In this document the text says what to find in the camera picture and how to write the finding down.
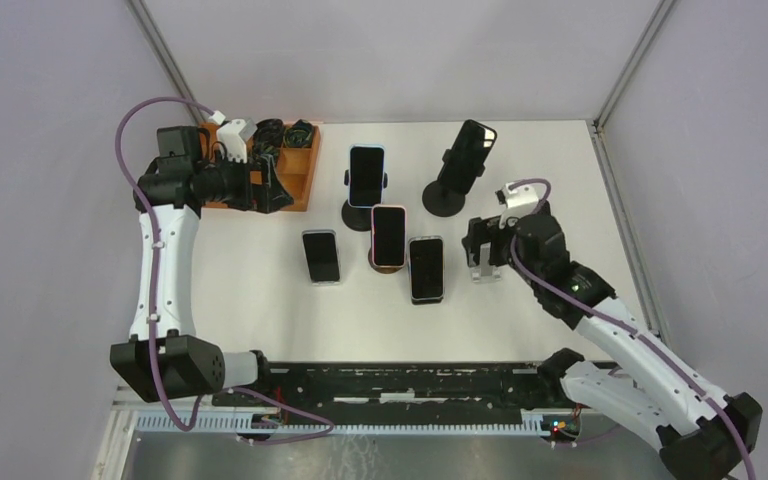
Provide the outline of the silver edge smartphone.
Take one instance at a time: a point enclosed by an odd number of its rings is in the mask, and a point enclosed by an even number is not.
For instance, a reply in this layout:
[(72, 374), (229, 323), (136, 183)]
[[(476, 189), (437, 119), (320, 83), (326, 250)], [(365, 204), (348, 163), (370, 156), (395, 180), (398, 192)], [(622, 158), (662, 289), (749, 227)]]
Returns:
[(338, 284), (342, 276), (336, 232), (304, 230), (301, 237), (310, 281), (314, 285)]

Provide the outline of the pink case smartphone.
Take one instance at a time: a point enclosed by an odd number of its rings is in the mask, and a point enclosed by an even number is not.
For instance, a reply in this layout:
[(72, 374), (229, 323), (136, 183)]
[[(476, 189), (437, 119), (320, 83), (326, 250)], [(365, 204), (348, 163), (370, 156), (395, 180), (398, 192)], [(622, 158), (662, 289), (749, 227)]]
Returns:
[(402, 206), (376, 205), (371, 212), (372, 263), (396, 268), (405, 264), (406, 210)]

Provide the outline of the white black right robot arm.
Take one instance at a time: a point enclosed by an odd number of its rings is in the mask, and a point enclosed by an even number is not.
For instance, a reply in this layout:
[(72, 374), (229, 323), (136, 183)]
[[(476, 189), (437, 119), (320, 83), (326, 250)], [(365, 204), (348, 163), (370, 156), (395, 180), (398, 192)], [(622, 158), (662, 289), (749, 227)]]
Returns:
[(540, 400), (590, 407), (635, 434), (675, 479), (726, 479), (751, 460), (763, 410), (743, 392), (705, 379), (637, 319), (597, 272), (572, 259), (562, 227), (546, 213), (506, 224), (474, 218), (462, 240), (470, 265), (509, 266), (542, 309), (598, 346), (626, 374), (617, 378), (565, 348), (539, 368)]

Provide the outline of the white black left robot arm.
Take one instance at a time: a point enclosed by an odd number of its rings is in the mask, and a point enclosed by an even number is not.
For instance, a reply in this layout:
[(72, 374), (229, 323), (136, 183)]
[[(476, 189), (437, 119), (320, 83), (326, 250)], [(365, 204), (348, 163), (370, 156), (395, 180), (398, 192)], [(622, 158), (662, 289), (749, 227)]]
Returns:
[(216, 131), (161, 128), (159, 154), (137, 181), (143, 246), (137, 309), (127, 340), (111, 346), (110, 363), (147, 403), (232, 387), (250, 407), (273, 397), (263, 353), (226, 354), (198, 338), (191, 301), (194, 244), (206, 204), (269, 214), (294, 202), (273, 160), (249, 158), (255, 128), (242, 119)]

